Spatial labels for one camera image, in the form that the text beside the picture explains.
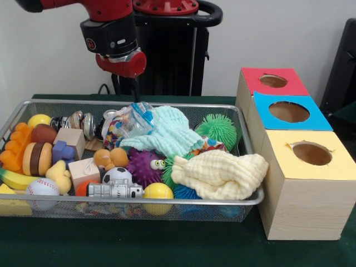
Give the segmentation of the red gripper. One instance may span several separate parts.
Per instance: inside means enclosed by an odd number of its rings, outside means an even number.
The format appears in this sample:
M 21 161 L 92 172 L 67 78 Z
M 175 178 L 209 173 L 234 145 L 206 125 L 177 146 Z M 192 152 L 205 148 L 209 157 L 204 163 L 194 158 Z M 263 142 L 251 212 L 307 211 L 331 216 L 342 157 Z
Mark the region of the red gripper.
M 111 58 L 96 54 L 96 63 L 104 71 L 131 78 L 131 92 L 134 102 L 140 102 L 140 89 L 137 77 L 144 73 L 147 64 L 146 55 L 138 48 L 130 54 Z

